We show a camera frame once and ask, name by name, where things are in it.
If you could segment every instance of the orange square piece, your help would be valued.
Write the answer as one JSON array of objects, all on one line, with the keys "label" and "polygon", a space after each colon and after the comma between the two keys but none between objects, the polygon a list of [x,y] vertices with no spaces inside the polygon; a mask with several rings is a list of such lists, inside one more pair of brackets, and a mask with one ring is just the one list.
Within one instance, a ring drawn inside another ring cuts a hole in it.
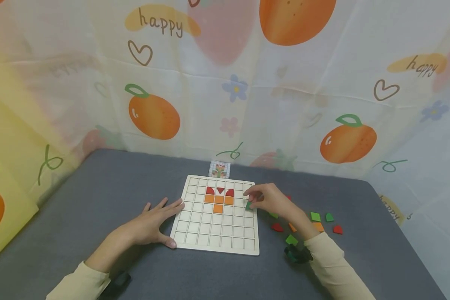
[{"label": "orange square piece", "polygon": [[224,196],[215,196],[215,203],[223,204],[224,203]]},{"label": "orange square piece", "polygon": [[313,225],[315,226],[315,228],[317,228],[317,230],[320,231],[321,233],[322,233],[323,231],[325,231],[325,229],[323,228],[323,225],[322,225],[320,222],[313,222],[312,224],[313,224]]},{"label": "orange square piece", "polygon": [[233,205],[233,197],[225,196],[225,204],[226,205]]},{"label": "orange square piece", "polygon": [[205,203],[213,203],[215,195],[205,195]]},{"label": "orange square piece", "polygon": [[223,205],[213,205],[213,213],[214,214],[223,214],[224,213],[224,206]]}]

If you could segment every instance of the right hand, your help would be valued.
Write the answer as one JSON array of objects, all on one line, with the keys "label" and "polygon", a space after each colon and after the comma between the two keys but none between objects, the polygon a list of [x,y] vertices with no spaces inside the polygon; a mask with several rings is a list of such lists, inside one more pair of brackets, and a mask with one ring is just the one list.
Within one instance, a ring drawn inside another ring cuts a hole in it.
[{"label": "right hand", "polygon": [[290,218],[292,212],[298,209],[274,183],[258,184],[243,193],[252,202],[250,208],[264,209],[269,213]]}]

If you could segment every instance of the blue flower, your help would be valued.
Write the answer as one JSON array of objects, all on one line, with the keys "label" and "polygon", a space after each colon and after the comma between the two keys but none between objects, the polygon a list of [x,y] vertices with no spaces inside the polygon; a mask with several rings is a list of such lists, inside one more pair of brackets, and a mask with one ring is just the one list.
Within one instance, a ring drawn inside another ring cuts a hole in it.
[{"label": "blue flower", "polygon": [[432,119],[434,121],[440,120],[442,118],[442,115],[449,111],[448,105],[442,105],[442,102],[440,100],[436,101],[432,106],[428,108],[424,108],[422,110],[423,118],[420,120],[420,122],[424,122],[428,119]]},{"label": "blue flower", "polygon": [[230,83],[222,84],[222,89],[230,93],[230,102],[235,102],[237,97],[242,100],[246,100],[247,94],[245,94],[245,92],[247,91],[247,88],[247,83],[243,80],[238,81],[238,76],[236,76],[235,74],[230,76]]}]

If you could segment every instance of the pink flower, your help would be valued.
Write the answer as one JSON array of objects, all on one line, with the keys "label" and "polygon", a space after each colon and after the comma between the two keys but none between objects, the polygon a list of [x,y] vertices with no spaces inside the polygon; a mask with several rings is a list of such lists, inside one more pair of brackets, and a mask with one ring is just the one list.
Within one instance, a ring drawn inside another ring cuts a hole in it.
[{"label": "pink flower", "polygon": [[222,126],[220,126],[220,131],[227,133],[229,137],[233,137],[233,135],[240,130],[237,126],[238,119],[233,117],[230,120],[227,118],[222,119]]}]

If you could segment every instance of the flower print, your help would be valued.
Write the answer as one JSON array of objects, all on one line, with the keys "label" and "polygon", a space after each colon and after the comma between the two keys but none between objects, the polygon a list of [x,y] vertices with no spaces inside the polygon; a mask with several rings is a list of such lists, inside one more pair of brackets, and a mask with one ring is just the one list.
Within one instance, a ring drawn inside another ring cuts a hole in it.
[{"label": "flower print", "polygon": [[238,81],[238,76],[236,76],[235,74],[230,76],[230,83],[222,84],[222,89],[230,93],[230,102],[235,102],[237,97],[242,100],[246,100],[247,94],[245,94],[245,92],[247,91],[247,88],[247,83],[243,80]]},{"label": "flower print", "polygon": [[238,119],[233,117],[230,120],[227,118],[222,119],[222,126],[220,126],[220,131],[227,133],[229,137],[233,137],[233,135],[238,132],[240,128],[238,127]]},{"label": "flower print", "polygon": [[442,104],[440,100],[436,101],[432,106],[428,108],[424,108],[422,110],[423,118],[420,120],[420,122],[424,122],[428,119],[432,119],[434,121],[440,120],[442,118],[442,115],[449,111],[448,105]]}]

